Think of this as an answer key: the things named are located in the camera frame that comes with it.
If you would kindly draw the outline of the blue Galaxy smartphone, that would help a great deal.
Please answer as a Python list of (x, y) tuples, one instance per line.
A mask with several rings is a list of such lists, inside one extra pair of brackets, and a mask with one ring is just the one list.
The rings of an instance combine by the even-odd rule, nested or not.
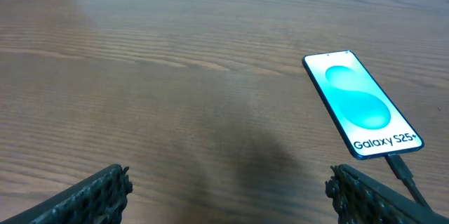
[(356, 159), (415, 152), (424, 140), (352, 51), (306, 55), (302, 64)]

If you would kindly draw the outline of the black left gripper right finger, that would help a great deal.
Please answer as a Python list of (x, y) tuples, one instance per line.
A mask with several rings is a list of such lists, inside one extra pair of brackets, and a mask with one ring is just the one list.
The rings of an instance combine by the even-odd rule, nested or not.
[(331, 169), (326, 195), (333, 200), (339, 224), (448, 224), (448, 218), (347, 164)]

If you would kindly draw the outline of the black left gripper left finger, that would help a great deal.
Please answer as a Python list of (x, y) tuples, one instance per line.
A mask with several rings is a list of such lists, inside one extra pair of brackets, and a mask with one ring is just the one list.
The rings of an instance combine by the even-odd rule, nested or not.
[(120, 224), (133, 191), (129, 168), (112, 164), (3, 224)]

